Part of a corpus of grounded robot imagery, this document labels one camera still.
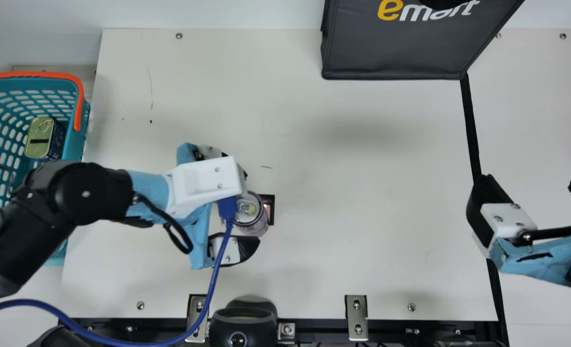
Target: tin can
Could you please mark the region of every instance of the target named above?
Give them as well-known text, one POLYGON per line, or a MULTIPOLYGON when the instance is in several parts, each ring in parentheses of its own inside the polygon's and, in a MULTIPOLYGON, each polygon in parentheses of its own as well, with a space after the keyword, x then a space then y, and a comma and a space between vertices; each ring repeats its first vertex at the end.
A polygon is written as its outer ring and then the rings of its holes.
POLYGON ((268 216, 259 195, 248 191, 237 200, 237 205, 234 224, 243 234, 260 237, 268 231, 268 216))
POLYGON ((65 128, 52 117, 36 117, 30 122, 24 150, 35 160, 59 160, 65 146, 65 128))

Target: white tabletop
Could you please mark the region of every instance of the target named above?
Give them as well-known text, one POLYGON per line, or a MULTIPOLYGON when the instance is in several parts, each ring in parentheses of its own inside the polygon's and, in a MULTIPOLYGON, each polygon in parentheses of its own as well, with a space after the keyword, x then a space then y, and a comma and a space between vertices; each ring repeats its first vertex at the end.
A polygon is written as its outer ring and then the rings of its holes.
MULTIPOLYGON (((255 294, 282 317, 344 318, 343 296, 366 294, 371 319, 496 318, 464 213, 459 82, 325 81, 315 30, 176 32, 104 31, 85 159, 156 173, 183 142, 210 144, 276 195, 276 224, 221 272, 213 310, 255 294)), ((189 270, 160 227, 99 222, 70 239, 63 306, 184 317, 210 274, 189 270)))

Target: black cable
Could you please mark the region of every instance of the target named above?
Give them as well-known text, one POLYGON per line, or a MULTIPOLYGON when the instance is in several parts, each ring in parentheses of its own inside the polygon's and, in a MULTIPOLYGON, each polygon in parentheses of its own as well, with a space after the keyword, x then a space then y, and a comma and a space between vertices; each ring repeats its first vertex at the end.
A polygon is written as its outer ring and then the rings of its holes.
POLYGON ((172 240, 172 242, 174 243, 174 245, 184 254, 191 253, 191 251, 193 250, 193 242, 191 242, 189 235, 186 234, 185 229, 183 229, 183 227, 178 222, 176 222, 176 220, 172 218, 171 215, 168 215, 159 207, 156 207, 152 202, 150 202, 150 200, 148 200, 146 196, 141 195, 140 193, 137 192, 135 193, 135 196, 137 197, 138 202, 141 202, 144 205, 146 205, 149 208, 149 210, 152 211, 152 213, 158 215, 159 217, 167 221, 167 223, 163 224, 163 228, 168 232, 168 235, 172 240), (172 233, 170 227, 173 227, 176 231, 178 231, 180 237, 182 237, 184 242, 187 244, 187 247, 185 247, 182 244, 182 242, 180 242, 180 240, 172 233))
MULTIPOLYGON (((0 170, 6 171, 10 174, 9 182, 7 183, 7 193, 10 194, 12 191, 13 181, 15 180, 15 172, 9 167, 3 165, 0 165, 0 170)), ((3 224, 5 224, 5 212, 3 211, 2 207, 0 207, 0 229, 2 228, 3 224)))
POLYGON ((12 191, 12 186, 13 186, 13 181, 15 180, 15 172, 6 166, 0 165, 0 170, 2 171, 7 171, 10 175, 9 175, 9 182, 7 184, 7 193, 11 193, 12 191))

